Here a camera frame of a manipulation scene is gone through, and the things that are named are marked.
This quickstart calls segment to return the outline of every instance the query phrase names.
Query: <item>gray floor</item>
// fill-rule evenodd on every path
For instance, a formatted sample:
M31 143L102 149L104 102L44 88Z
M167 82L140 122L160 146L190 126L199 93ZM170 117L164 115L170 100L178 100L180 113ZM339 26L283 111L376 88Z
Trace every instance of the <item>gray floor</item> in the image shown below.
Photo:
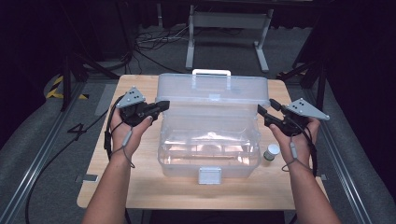
M160 30L160 28L152 27L142 32L154 30ZM257 32L245 30L237 35L230 35L217 30L202 31L196 36L194 68L227 69L233 75L276 78L279 72L292 69L291 65L309 33L310 29L271 29L263 48L270 72L264 74L252 47L256 36L259 36ZM187 41L184 39L166 44L160 49L143 51L158 63L183 73L190 73L191 71L184 68L186 52ZM137 59L132 59L130 68L120 68L113 72L119 75L124 74L125 69L127 74L159 75L170 72L139 54L135 54L135 57ZM111 64L113 63L103 63L103 66ZM287 82L291 100L315 95L316 86L312 90L302 90L299 85L291 83L297 80L298 78L295 77ZM43 90L43 94L48 92L52 83L53 80ZM89 94L90 97L88 100L76 100L73 104L53 143L49 158L74 138L74 133L67 132L69 129L80 123L86 128L105 112L116 84L116 80L108 79L101 74L90 74L82 90L82 93ZM329 139L322 133L317 143L318 171L327 178L324 180L324 185L332 206L343 223L360 223L359 215L351 205L358 201L363 204L372 223L396 223L394 201L366 158L342 109L333 98L330 86L326 88L324 112L332 118L326 121L324 126L328 127L333 147L336 147L340 153L341 161L346 165L360 196L349 198L342 177L335 169L337 162L340 161L332 161ZM0 211L2 214L6 211L27 168L45 142L51 126L60 114L61 106L62 99L49 98L21 125L0 151ZM31 223L79 223L81 221L84 209L79 208L76 203L81 187L81 184L76 182L76 177L85 174L88 168L103 122L104 120L101 119L92 126L87 133L60 154L40 176L30 201ZM141 210L131 209L129 213L133 223L140 223ZM286 222L289 222L292 215L293 211L285 213ZM25 222L24 205L16 211L13 220L13 223Z

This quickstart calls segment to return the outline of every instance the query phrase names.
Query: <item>open box lid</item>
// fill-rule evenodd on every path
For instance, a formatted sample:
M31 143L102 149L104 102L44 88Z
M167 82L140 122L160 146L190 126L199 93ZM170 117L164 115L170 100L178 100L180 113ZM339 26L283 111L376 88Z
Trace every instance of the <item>open box lid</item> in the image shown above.
M270 106L265 77L193 74L159 75L156 102L178 105Z

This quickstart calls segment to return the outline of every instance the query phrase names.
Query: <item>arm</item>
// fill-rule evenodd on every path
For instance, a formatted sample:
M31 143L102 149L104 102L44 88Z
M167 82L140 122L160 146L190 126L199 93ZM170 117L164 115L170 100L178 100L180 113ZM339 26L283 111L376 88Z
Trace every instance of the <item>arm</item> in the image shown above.
M150 126L152 117L147 117L139 125L133 127L133 134L125 146L125 153L129 159L137 150L143 132ZM131 126L121 123L120 111L115 110L111 120L113 152L111 160L103 173L95 193L88 204L82 223L123 223L125 204L128 194L131 164L121 150L122 141L131 131Z
M314 144L317 140L319 125L320 122L317 119L310 119L307 125L307 128L312 133ZM270 129L279 143L283 160L285 162L293 161L290 149L290 137L283 134L274 124L270 125ZM305 166L309 166L309 146L304 135L293 136L292 142L296 146L298 160ZM289 165L289 171L291 191L300 222L341 223L315 177L312 175L312 172L296 161Z

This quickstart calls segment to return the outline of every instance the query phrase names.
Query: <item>hand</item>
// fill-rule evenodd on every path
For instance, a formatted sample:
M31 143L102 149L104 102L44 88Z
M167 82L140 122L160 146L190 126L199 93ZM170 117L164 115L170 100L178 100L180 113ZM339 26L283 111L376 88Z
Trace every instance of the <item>hand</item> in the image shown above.
M132 136L129 139L128 144L125 146L125 152L129 159L131 159L132 155L139 147L142 135L146 131L146 129L151 125L151 122L152 122L152 116L148 116L140 124L133 127ZM122 142L125 136L128 134L128 132L131 131L131 128L132 127L129 126L128 124L122 123L120 110L116 108L114 110L113 118L110 123L111 137L114 145L113 152L122 147ZM114 156L115 155L124 156L122 152L121 153L116 152L114 153Z
M311 132L311 135L312 135L312 143L313 144L315 144L317 141L319 125L320 125L320 122L317 119L309 118L309 123L306 126L305 132L309 136L309 132L307 130L307 129L309 129L309 131ZM272 131L276 141L279 143L283 160L286 163L293 161L293 157L292 157L291 149L290 149L291 138L286 136L285 134L283 134L282 131L280 131L280 129L275 124L271 124L269 128ZM309 167L309 156L310 156L309 149L310 148L309 148L308 141L306 140L305 136L302 133L300 133L296 136L293 136L292 141L296 147L298 160L305 166Z

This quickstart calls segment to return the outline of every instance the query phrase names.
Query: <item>person's right forearm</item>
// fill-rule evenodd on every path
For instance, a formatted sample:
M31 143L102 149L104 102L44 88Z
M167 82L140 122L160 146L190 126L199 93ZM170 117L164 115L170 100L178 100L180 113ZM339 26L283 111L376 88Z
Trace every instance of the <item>person's right forearm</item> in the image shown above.
M289 165L290 183L300 223L341 223L312 172L298 162Z

